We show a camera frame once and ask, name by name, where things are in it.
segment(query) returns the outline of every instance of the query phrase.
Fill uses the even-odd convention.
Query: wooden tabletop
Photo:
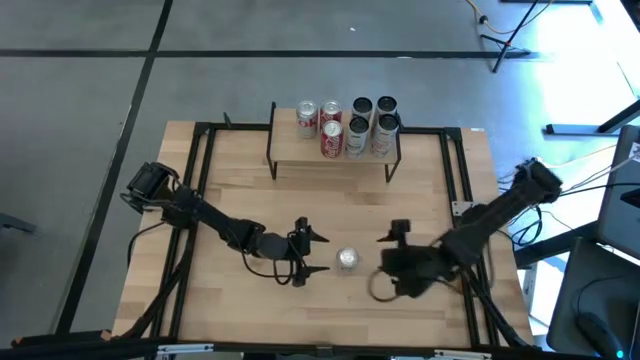
[[[169,122],[158,161],[184,171],[193,126],[193,122]],[[498,191],[486,134],[479,129],[462,133],[474,200],[488,202]],[[205,142],[201,141],[201,150]],[[451,289],[435,284],[418,299],[403,297],[391,303],[378,303],[366,292],[369,274],[380,265],[380,249],[391,246],[376,239],[387,233],[392,219],[412,220],[409,241],[414,244],[427,244],[451,226],[437,136],[401,135],[402,162],[389,184],[381,176],[382,167],[358,163],[283,164],[277,180],[272,180],[266,143],[266,131],[218,131],[205,199],[230,216],[255,220],[283,235],[298,217],[308,217],[314,230],[331,243],[312,244],[306,261],[334,269],[314,274],[302,288],[279,286],[273,279],[250,274],[240,254],[200,224],[179,337],[210,342],[469,346],[463,298]],[[453,143],[450,150],[461,199]],[[141,228],[158,222],[159,216],[146,213]],[[130,328],[156,295],[170,232],[169,226],[162,226],[138,238],[114,334]],[[491,245],[493,298],[519,335],[531,343],[511,244],[494,235]],[[336,252],[345,246],[356,248],[361,256],[357,269],[348,275],[334,266]],[[250,258],[249,264],[272,273],[270,261]],[[284,265],[280,272],[285,272]],[[378,296],[392,294],[388,278],[381,276],[374,285]],[[168,333],[172,308],[170,299],[163,334]],[[476,313],[486,343],[477,300]]]

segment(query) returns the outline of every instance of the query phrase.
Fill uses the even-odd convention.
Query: gray floor
[[[478,5],[502,29],[528,7]],[[146,49],[161,7],[4,0],[0,49]],[[481,30],[463,0],[185,0],[174,4],[161,49],[495,50],[478,41]],[[485,128],[498,174],[531,156],[562,163],[613,144],[541,131],[549,122],[601,123],[635,99],[589,8],[553,5],[517,41],[554,56],[509,60],[498,74],[484,60],[158,59],[116,192],[155,159],[166,121],[220,121],[226,111],[233,121],[264,122],[271,101],[390,94],[407,124]],[[0,211],[39,226],[35,236],[0,232],[0,344],[49,330],[142,61],[0,58]],[[111,327],[138,223],[115,197],[74,329]]]

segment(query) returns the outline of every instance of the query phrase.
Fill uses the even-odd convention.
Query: can lid
[[[300,104],[298,104],[298,114],[300,115],[310,116],[313,115],[316,110],[317,107],[316,104],[313,103],[313,101],[304,100],[301,101]]]
[[[378,108],[382,111],[391,112],[395,110],[397,106],[398,103],[396,102],[396,99],[392,98],[391,96],[383,96],[378,99]]]
[[[338,136],[342,132],[342,125],[335,120],[327,121],[324,124],[323,131],[327,136]]]
[[[380,127],[384,130],[392,131],[398,128],[398,118],[391,114],[384,114],[380,116],[378,124],[380,124]]]
[[[343,266],[352,267],[358,264],[359,256],[356,249],[347,247],[338,251],[338,261]]]
[[[327,114],[337,114],[340,111],[342,111],[342,107],[340,106],[340,104],[335,101],[335,100],[329,100],[326,101],[323,105],[322,105],[322,109],[324,110],[325,113]]]
[[[353,101],[353,109],[359,113],[368,113],[373,108],[371,100],[360,97]]]
[[[354,116],[349,122],[349,129],[356,134],[361,134],[369,130],[369,122],[362,116]]]

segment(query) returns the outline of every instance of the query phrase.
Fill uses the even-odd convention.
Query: soda can
[[[322,128],[322,141],[320,141],[322,155],[330,159],[337,158],[342,153],[343,141],[342,125],[335,120],[327,121]]]
[[[311,139],[318,132],[318,107],[313,101],[304,100],[296,109],[298,117],[298,135],[301,138]]]
[[[371,100],[360,97],[353,101],[353,116],[360,116],[369,121],[371,118],[371,110],[373,110],[373,103]]]
[[[387,156],[395,143],[399,126],[400,122],[395,115],[384,114],[380,116],[380,120],[378,120],[378,124],[373,130],[373,140],[371,141],[371,153],[373,156],[378,158]]]
[[[329,120],[342,121],[342,106],[335,100],[325,101],[320,108],[320,129],[324,130],[324,124]]]
[[[346,155],[350,159],[359,159],[364,153],[369,135],[369,122],[360,116],[354,116],[349,122]]]
[[[338,269],[344,272],[353,271],[360,262],[358,251],[352,247],[346,247],[338,250],[336,254]]]
[[[398,111],[398,102],[396,101],[396,99],[392,98],[391,96],[380,97],[378,99],[378,102],[376,103],[376,113],[373,116],[373,124],[371,124],[371,128],[372,129],[376,128],[378,124],[378,120],[380,120],[380,117],[382,115],[385,115],[385,114],[395,115],[397,111]]]

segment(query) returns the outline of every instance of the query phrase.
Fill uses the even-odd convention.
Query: silver can
[[[363,117],[354,116],[349,122],[349,134],[347,135],[345,154],[348,158],[359,159],[362,156],[368,135],[369,122]]]
[[[373,130],[373,140],[371,141],[371,153],[373,156],[378,158],[387,156],[395,143],[399,126],[400,122],[395,115],[384,114],[380,117],[377,126]]]
[[[318,132],[318,107],[313,101],[304,100],[296,109],[298,117],[298,135],[301,138],[311,139]]]
[[[373,124],[371,124],[371,128],[375,129],[378,125],[378,120],[382,115],[391,114],[395,115],[398,111],[398,102],[396,99],[391,96],[382,96],[378,99],[376,103],[376,113],[373,116]]]
[[[371,119],[371,111],[373,110],[373,103],[371,100],[365,97],[359,97],[353,101],[353,116],[360,116],[367,121]]]
[[[336,254],[336,261],[340,270],[353,271],[360,262],[360,255],[358,255],[356,249],[346,247],[338,250],[338,253]]]

